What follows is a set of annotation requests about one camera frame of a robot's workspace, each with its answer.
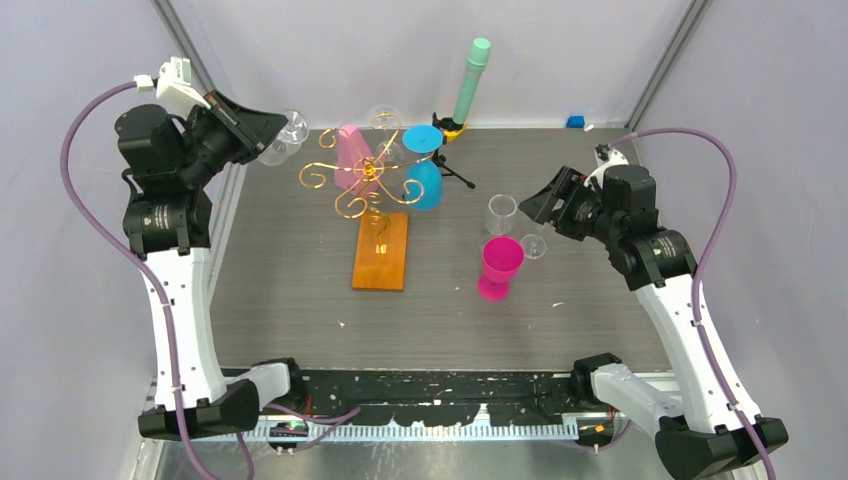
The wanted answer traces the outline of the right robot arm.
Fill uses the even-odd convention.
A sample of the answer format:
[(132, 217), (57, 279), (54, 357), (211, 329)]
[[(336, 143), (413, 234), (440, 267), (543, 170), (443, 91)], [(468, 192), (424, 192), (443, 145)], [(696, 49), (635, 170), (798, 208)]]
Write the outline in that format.
[(682, 234), (660, 225), (656, 183), (646, 168), (615, 165), (585, 176), (564, 167), (519, 208), (560, 235), (604, 245), (648, 313), (680, 391), (671, 397), (603, 353), (574, 364), (577, 406), (607, 404), (624, 413), (653, 438), (676, 479), (761, 463), (788, 442), (782, 420), (762, 415), (730, 364), (695, 281), (695, 257)]

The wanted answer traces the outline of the magenta plastic wine glass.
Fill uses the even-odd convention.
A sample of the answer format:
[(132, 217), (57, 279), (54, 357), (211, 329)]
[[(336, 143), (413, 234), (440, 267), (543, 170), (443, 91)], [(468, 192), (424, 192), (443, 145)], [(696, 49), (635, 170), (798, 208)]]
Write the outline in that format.
[(512, 237), (490, 239), (482, 250), (482, 274), (477, 282), (480, 296), (490, 302), (506, 299), (511, 281), (523, 266), (524, 259), (522, 246)]

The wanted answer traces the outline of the clear flute glass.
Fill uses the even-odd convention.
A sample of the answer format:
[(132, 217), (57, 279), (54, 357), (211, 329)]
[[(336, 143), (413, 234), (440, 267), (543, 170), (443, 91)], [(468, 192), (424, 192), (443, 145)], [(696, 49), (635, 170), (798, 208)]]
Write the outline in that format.
[(500, 193), (489, 199), (483, 219), (486, 234), (479, 242), (480, 250), (483, 250), (493, 238), (505, 236), (511, 232), (517, 212), (518, 203), (511, 195)]

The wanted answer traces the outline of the clear wine glass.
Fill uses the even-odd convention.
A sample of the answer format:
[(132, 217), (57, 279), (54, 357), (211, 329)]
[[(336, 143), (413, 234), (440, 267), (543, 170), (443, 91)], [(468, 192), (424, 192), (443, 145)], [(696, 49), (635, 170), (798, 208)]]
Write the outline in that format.
[(535, 225), (530, 228), (521, 238), (520, 245), (525, 258), (536, 260), (543, 257), (548, 249), (545, 238), (545, 226)]

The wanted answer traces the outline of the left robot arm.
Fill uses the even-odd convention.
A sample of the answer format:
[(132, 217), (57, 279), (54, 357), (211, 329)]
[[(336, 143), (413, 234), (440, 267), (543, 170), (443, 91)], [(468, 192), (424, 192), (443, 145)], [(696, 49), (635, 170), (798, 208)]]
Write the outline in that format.
[(151, 305), (158, 380), (153, 404), (138, 416), (146, 438), (179, 440), (253, 430), (269, 403), (298, 412), (305, 385), (293, 362), (265, 361), (235, 377), (221, 369), (210, 316), (212, 203), (206, 185), (229, 164), (261, 157), (290, 125), (207, 93), (185, 116), (155, 104), (115, 122), (130, 197), (122, 228)]

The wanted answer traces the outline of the blue plastic wine glass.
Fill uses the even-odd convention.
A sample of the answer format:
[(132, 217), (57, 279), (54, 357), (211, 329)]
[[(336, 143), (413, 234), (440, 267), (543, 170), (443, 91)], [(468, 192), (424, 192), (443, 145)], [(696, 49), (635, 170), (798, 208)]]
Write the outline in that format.
[(418, 162), (406, 169), (404, 200), (412, 209), (433, 210), (443, 197), (441, 172), (431, 160), (432, 154), (442, 145), (442, 132), (431, 125), (417, 125), (403, 134), (402, 142), (409, 152), (419, 155)]

